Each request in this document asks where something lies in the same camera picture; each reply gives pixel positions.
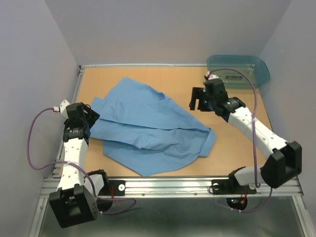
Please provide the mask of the light blue shirt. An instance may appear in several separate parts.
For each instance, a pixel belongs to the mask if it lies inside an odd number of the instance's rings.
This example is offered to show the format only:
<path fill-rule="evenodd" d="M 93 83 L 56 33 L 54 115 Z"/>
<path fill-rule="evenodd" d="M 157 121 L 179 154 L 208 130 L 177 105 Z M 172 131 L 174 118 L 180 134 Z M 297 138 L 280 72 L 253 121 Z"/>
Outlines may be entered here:
<path fill-rule="evenodd" d="M 179 170 L 209 155 L 215 132 L 152 87 L 122 78 L 92 109 L 91 137 L 103 153 L 141 176 Z"/>

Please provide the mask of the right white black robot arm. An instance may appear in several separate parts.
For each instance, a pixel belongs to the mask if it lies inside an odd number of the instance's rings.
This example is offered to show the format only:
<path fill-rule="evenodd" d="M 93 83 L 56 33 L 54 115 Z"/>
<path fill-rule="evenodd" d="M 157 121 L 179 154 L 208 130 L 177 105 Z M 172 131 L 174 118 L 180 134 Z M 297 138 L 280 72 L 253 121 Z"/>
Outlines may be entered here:
<path fill-rule="evenodd" d="M 245 135 L 264 156 L 262 166 L 241 167 L 230 173 L 227 187 L 238 193 L 247 185 L 265 183 L 273 189 L 302 172 L 302 146 L 279 137 L 261 123 L 237 97 L 229 97 L 219 78 L 206 79 L 203 87 L 193 87 L 190 110 L 214 112 Z"/>

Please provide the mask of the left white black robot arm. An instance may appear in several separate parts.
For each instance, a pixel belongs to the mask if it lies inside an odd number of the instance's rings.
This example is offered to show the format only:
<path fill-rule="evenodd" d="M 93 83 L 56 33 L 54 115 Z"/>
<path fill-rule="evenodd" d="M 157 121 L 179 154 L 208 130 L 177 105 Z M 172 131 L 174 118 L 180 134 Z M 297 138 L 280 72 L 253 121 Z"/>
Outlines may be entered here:
<path fill-rule="evenodd" d="M 83 169 L 90 130 L 99 114 L 89 105 L 67 100 L 58 109 L 66 118 L 63 169 L 57 190 L 50 193 L 48 201 L 60 227 L 67 228 L 97 219 L 97 195 L 106 194 L 110 182 L 103 170 L 87 173 Z"/>

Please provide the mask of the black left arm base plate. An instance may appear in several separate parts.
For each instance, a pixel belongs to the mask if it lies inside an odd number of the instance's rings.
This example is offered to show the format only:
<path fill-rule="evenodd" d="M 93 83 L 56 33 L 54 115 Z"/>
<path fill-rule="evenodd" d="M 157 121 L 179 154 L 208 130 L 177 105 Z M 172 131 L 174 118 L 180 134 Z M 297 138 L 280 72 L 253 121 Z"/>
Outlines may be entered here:
<path fill-rule="evenodd" d="M 125 180 L 109 180 L 99 192 L 100 196 L 125 196 Z"/>

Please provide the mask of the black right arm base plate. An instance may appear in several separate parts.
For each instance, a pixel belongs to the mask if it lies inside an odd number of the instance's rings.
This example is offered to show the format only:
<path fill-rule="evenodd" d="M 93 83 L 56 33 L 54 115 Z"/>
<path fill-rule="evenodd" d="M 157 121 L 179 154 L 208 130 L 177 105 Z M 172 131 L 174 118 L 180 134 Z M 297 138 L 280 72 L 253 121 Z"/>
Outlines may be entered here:
<path fill-rule="evenodd" d="M 237 181 L 230 179 L 213 179 L 208 192 L 213 195 L 245 195 L 256 194 L 256 189 L 251 189 L 249 186 L 241 186 Z"/>

